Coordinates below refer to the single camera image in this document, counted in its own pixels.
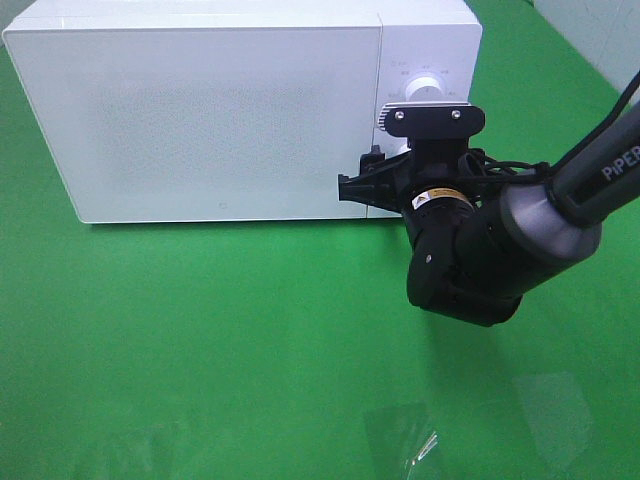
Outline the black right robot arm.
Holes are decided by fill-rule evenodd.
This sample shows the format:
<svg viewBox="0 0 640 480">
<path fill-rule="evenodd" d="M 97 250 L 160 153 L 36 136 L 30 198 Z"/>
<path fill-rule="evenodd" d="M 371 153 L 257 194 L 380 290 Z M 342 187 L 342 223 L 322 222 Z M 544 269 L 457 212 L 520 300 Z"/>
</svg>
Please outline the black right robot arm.
<svg viewBox="0 0 640 480">
<path fill-rule="evenodd" d="M 499 162 L 470 138 L 483 111 L 464 102 L 389 103 L 378 125 L 406 140 L 362 155 L 338 194 L 402 216 L 411 304 L 465 322 L 508 320 L 523 295 L 589 258 L 606 217 L 639 195 L 639 112 L 613 115 L 556 164 Z"/>
</svg>

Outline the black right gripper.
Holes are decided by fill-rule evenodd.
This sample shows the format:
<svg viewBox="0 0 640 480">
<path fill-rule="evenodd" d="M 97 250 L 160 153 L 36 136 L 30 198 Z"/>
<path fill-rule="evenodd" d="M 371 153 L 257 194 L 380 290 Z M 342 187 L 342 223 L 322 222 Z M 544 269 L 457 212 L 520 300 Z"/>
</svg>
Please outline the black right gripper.
<svg viewBox="0 0 640 480">
<path fill-rule="evenodd" d="M 338 197 L 405 220 L 466 220 L 481 199 L 470 180 L 478 152 L 467 139 L 415 140 L 391 157 L 373 145 L 360 156 L 359 176 L 338 175 Z"/>
</svg>

